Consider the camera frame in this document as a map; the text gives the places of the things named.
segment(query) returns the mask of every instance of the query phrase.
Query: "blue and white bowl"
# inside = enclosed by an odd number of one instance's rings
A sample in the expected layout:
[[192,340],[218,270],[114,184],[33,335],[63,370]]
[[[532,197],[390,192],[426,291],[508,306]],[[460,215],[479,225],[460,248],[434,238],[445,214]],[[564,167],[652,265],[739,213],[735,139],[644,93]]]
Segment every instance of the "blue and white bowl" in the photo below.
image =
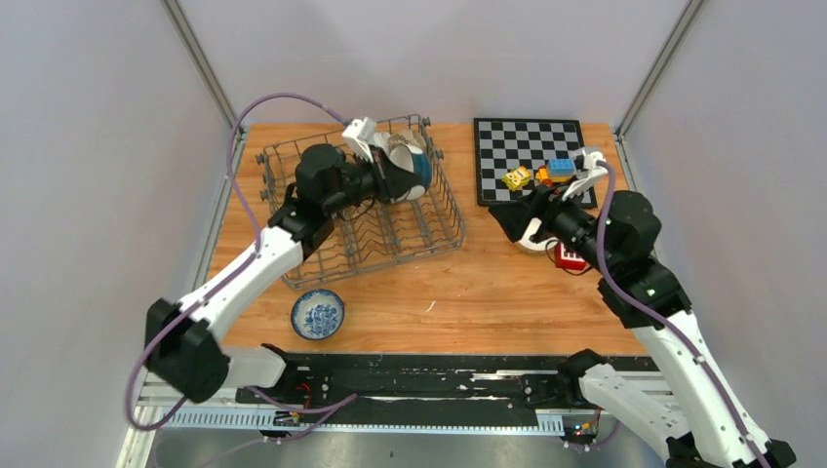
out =
[[333,291],[306,292],[295,302],[291,322],[293,330],[302,338],[328,338],[344,322],[344,302]]

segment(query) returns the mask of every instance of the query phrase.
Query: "red toy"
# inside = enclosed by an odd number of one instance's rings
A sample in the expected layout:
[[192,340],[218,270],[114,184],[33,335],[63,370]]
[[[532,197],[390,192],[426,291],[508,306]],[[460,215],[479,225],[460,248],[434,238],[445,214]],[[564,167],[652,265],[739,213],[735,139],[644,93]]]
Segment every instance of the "red toy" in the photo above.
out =
[[567,249],[562,242],[558,242],[557,245],[554,246],[554,263],[558,268],[565,268],[571,271],[582,271],[589,266],[586,260],[576,252]]

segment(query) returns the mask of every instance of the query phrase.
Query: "metal wire rack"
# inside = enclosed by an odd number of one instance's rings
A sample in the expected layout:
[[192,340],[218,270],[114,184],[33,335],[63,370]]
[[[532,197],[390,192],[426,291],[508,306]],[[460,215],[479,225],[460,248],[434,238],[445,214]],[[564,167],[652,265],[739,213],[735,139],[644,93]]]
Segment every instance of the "metal wire rack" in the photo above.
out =
[[[377,132],[411,129],[425,138],[433,173],[425,195],[390,206],[377,203],[366,212],[368,205],[364,203],[345,210],[336,218],[335,230],[322,247],[283,277],[288,286],[295,290],[318,287],[459,249],[465,238],[465,222],[440,165],[443,152],[436,149],[426,130],[429,125],[427,117],[416,114],[376,125]],[[283,203],[288,184],[295,181],[295,166],[302,151],[324,142],[347,150],[341,132],[330,132],[272,144],[256,156],[256,161],[264,166],[261,200],[269,203],[272,214]]]

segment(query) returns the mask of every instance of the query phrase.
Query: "gray floor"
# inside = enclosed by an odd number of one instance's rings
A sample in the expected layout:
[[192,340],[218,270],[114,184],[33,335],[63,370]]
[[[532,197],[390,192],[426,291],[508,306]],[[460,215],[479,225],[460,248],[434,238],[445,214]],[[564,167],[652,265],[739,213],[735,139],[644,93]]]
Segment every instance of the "gray floor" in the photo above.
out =
[[[602,421],[611,428],[613,420]],[[254,431],[169,429],[159,435],[158,465],[194,468],[260,438]],[[657,468],[654,452],[626,428],[602,450],[577,453],[546,437],[317,433],[302,440],[255,445],[215,468]]]

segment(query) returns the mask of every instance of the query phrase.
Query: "white wall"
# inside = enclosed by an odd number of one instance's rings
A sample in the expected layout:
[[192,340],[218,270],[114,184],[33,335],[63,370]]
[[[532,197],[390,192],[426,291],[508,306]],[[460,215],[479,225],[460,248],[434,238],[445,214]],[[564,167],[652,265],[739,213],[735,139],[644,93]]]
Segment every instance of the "white wall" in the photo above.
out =
[[0,465],[112,466],[228,130],[157,1],[6,2],[0,44]]
[[[685,0],[181,0],[236,111],[276,91],[346,116],[617,124]],[[257,121],[324,121],[300,102]]]
[[800,463],[827,428],[827,4],[708,2],[630,137],[660,249],[747,409]]

